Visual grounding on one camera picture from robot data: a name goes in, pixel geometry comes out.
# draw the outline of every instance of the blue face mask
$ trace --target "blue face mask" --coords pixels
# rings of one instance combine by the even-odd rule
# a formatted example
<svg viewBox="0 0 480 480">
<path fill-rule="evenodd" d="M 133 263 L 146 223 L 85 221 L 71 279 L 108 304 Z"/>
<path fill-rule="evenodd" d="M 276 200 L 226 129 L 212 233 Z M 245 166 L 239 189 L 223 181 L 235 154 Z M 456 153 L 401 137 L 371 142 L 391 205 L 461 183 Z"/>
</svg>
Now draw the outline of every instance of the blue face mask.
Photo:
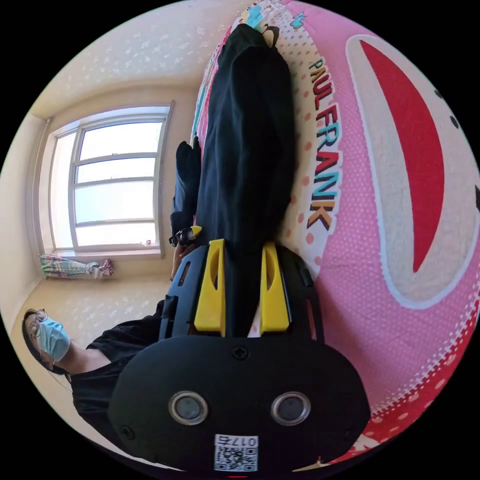
<svg viewBox="0 0 480 480">
<path fill-rule="evenodd" d="M 38 348 L 59 362 L 70 348 L 70 338 L 61 323 L 47 317 L 39 323 Z"/>
</svg>

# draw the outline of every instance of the paul frank text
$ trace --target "paul frank text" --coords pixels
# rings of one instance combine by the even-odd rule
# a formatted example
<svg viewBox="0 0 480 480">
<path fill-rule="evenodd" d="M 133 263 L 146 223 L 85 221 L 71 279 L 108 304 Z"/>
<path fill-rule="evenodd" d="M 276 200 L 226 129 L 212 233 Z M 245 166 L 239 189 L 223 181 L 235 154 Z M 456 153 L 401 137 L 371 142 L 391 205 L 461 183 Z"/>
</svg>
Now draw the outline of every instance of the paul frank text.
<svg viewBox="0 0 480 480">
<path fill-rule="evenodd" d="M 338 103 L 333 102 L 335 86 L 325 59 L 321 57 L 308 68 L 317 112 L 318 144 L 310 201 L 311 214 L 306 228 L 310 229 L 320 221 L 331 235 L 335 229 L 342 181 L 343 155 L 338 149 L 342 137 L 340 108 Z"/>
</svg>

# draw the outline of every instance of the glasses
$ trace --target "glasses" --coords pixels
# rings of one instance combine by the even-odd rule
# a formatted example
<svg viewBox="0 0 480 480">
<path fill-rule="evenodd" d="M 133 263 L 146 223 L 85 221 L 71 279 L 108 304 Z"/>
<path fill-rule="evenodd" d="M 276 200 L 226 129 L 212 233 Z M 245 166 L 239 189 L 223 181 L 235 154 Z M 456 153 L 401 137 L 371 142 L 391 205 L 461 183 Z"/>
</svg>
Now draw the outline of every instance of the glasses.
<svg viewBox="0 0 480 480">
<path fill-rule="evenodd" d="M 40 323 L 43 322 L 47 318 L 47 312 L 42 308 L 38 310 L 35 315 L 35 321 L 30 324 L 30 333 L 35 337 L 38 338 L 40 336 Z"/>
</svg>

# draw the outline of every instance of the paul frank pillow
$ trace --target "paul frank pillow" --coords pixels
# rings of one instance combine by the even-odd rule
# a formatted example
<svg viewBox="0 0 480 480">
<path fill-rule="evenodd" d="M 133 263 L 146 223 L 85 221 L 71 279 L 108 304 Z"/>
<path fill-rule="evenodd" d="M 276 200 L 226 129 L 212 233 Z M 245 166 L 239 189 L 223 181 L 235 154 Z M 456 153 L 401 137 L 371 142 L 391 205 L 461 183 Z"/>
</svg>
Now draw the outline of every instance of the paul frank pillow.
<svg viewBox="0 0 480 480">
<path fill-rule="evenodd" d="M 479 315 L 480 174 L 441 92 L 407 58 L 290 0 L 251 5 L 212 55 L 192 127 L 200 145 L 218 55 L 239 23 L 290 67 L 297 169 L 278 240 L 307 262 L 325 341 L 355 366 L 372 411 L 338 463 L 411 425 L 462 358 Z"/>
</svg>

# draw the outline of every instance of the window frame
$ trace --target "window frame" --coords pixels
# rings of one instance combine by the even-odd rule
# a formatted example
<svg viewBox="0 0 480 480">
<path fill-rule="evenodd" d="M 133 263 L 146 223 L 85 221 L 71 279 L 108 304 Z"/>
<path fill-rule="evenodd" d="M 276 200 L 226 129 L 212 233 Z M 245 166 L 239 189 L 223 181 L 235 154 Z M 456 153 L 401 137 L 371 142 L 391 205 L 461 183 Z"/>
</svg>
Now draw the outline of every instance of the window frame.
<svg viewBox="0 0 480 480">
<path fill-rule="evenodd" d="M 145 254 L 159 254 L 160 258 L 164 257 L 163 251 L 163 229 L 162 229 L 162 196 L 161 196 L 161 172 L 163 168 L 163 154 L 165 150 L 165 140 L 168 135 L 168 126 L 170 123 L 170 116 L 173 108 L 173 102 L 157 106 L 148 106 L 148 107 L 126 107 L 121 109 L 115 109 L 110 111 L 105 111 L 95 115 L 91 115 L 87 118 L 83 118 L 72 122 L 63 127 L 57 128 L 55 131 L 50 132 L 47 135 L 46 141 L 53 142 L 53 148 L 48 152 L 43 152 L 41 155 L 40 169 L 43 164 L 48 166 L 48 200 L 47 200 L 47 209 L 48 209 L 48 227 L 44 225 L 42 227 L 42 220 L 39 218 L 40 222 L 40 235 L 37 238 L 41 238 L 40 244 L 42 246 L 43 253 L 53 253 L 54 255 L 59 255 L 66 258 L 90 258 L 96 257 L 101 254 L 113 254 L 113 256 L 121 257 L 131 257 L 131 256 L 143 256 Z M 156 152 L 135 152 L 127 154 L 117 154 L 117 155 L 108 155 L 103 157 L 88 158 L 85 160 L 80 160 L 81 146 L 85 133 L 90 130 L 95 130 L 98 128 L 110 127 L 114 125 L 123 125 L 131 123 L 145 123 L 145 122 L 161 122 L 162 128 L 160 131 L 158 146 Z M 52 221 L 52 204 L 51 204 L 51 189 L 52 189 L 52 173 L 54 168 L 54 157 L 57 147 L 57 140 L 75 133 L 75 139 L 73 143 L 72 156 L 70 159 L 69 166 L 69 176 L 68 176 L 68 216 L 69 216 L 69 227 L 72 237 L 72 247 L 59 247 L 56 245 L 56 240 L 53 232 L 53 221 Z M 124 219 L 124 220 L 105 220 L 105 221 L 96 221 L 96 222 L 81 222 L 77 223 L 76 221 L 76 211 L 75 211 L 75 198 L 74 191 L 78 188 L 75 183 L 77 175 L 77 167 L 79 165 L 87 165 L 91 163 L 96 163 L 100 161 L 109 161 L 115 159 L 127 159 L 127 158 L 155 158 L 154 160 L 154 172 L 153 177 L 132 177 L 132 178 L 121 178 L 121 179 L 108 179 L 108 180 L 99 180 L 95 182 L 84 182 L 80 185 L 86 187 L 89 185 L 104 185 L 115 182 L 139 182 L 139 181 L 153 181 L 153 220 L 148 219 Z M 76 227 L 78 226 L 88 226 L 88 225 L 107 225 L 107 224 L 121 224 L 121 223 L 145 223 L 151 222 L 155 225 L 155 232 L 157 238 L 152 239 L 154 244 L 152 245 L 143 245 L 143 244 L 108 244 L 108 245 L 88 245 L 88 246 L 79 246 L 76 235 Z M 49 244 L 52 248 L 49 248 L 49 251 L 45 249 L 44 235 L 41 231 L 47 228 L 50 235 Z"/>
</svg>

